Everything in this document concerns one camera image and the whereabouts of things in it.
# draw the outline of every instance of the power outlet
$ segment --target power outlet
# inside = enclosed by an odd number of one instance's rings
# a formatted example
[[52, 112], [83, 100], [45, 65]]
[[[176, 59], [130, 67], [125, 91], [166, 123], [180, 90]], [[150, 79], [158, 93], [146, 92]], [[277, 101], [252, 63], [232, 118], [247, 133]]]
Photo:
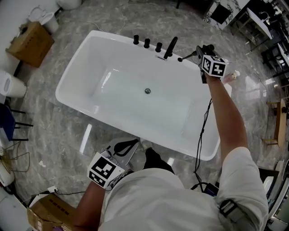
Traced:
[[48, 191], [50, 193], [54, 193], [55, 191], [58, 191], [58, 188], [56, 188], [56, 186], [51, 186], [51, 187], [48, 188]]

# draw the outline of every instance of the bathtub drain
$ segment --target bathtub drain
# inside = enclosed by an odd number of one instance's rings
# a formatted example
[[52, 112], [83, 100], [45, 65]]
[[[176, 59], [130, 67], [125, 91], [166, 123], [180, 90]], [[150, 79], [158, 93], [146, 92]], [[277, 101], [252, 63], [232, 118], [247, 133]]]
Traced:
[[150, 90], [149, 88], [146, 88], [146, 89], [144, 90], [144, 92], [145, 92], [146, 94], [150, 94], [150, 93], [151, 93], [151, 90]]

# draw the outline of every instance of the bottle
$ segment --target bottle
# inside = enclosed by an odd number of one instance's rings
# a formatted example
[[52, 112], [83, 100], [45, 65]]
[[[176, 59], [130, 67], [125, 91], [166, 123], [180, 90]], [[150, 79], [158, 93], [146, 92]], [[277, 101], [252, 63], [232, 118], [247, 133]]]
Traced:
[[57, 4], [64, 10], [71, 10], [79, 7], [82, 3], [81, 0], [56, 0]]
[[226, 83], [232, 82], [233, 80], [235, 80], [237, 78], [237, 76], [240, 76], [240, 72], [235, 70], [233, 73], [229, 73], [228, 75], [226, 75], [222, 79], [222, 83], [226, 84]]

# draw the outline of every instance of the gray marble floor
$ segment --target gray marble floor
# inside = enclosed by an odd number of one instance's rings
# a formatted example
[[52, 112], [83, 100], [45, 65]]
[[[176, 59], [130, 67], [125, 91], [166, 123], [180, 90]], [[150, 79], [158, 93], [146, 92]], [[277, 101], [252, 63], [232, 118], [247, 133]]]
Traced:
[[[53, 35], [55, 43], [49, 50], [39, 69], [24, 65], [19, 77], [28, 86], [24, 98], [13, 100], [11, 107], [27, 112], [18, 115], [18, 121], [31, 122], [33, 128], [19, 129], [15, 137], [29, 137], [19, 146], [19, 154], [30, 152], [30, 168], [27, 172], [16, 172], [16, 189], [23, 200], [55, 185], [60, 193], [72, 193], [86, 189], [89, 179], [86, 169], [92, 155], [113, 138], [131, 136], [100, 121], [75, 111], [56, 100], [55, 90], [71, 57], [91, 30], [133, 37], [139, 34], [141, 40], [149, 37], [156, 45], [162, 42], [168, 47], [171, 39], [178, 36], [174, 53], [180, 56], [190, 54], [197, 45], [214, 44], [216, 51], [232, 61], [230, 68], [239, 70], [241, 76], [231, 83], [232, 99], [245, 121], [249, 148], [254, 161], [262, 167], [272, 169], [276, 161], [287, 159], [287, 148], [265, 145], [261, 138], [272, 137], [275, 118], [268, 100], [279, 99], [282, 91], [278, 79], [266, 81], [272, 73], [262, 64], [259, 51], [251, 52], [249, 45], [240, 35], [232, 36], [229, 30], [219, 31], [203, 21], [195, 10], [182, 3], [169, 0], [85, 0], [75, 10], [59, 14], [59, 30]], [[80, 144], [88, 124], [91, 129], [83, 153]], [[172, 165], [186, 188], [196, 182], [193, 174], [195, 158], [154, 144], [163, 160], [174, 158]], [[14, 169], [25, 170], [28, 157], [19, 157], [13, 162]], [[131, 160], [132, 168], [143, 168], [145, 155], [138, 148]], [[210, 161], [201, 161], [199, 175], [202, 180], [214, 183], [221, 169], [220, 151]], [[62, 196], [76, 206], [82, 194]]]

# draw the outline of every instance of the white bottle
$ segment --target white bottle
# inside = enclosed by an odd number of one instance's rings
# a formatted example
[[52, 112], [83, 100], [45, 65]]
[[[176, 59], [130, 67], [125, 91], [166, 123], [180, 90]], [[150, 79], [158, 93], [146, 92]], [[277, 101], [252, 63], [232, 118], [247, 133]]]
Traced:
[[56, 0], [59, 6], [64, 10], [71, 10], [81, 5], [81, 0]]
[[20, 79], [0, 70], [0, 94], [7, 97], [22, 98], [27, 87]]
[[237, 76], [240, 76], [240, 72], [235, 70], [233, 73], [230, 73], [230, 74], [226, 75], [222, 79], [222, 83], [226, 84], [226, 83], [232, 82], [233, 80], [235, 80], [237, 78]]

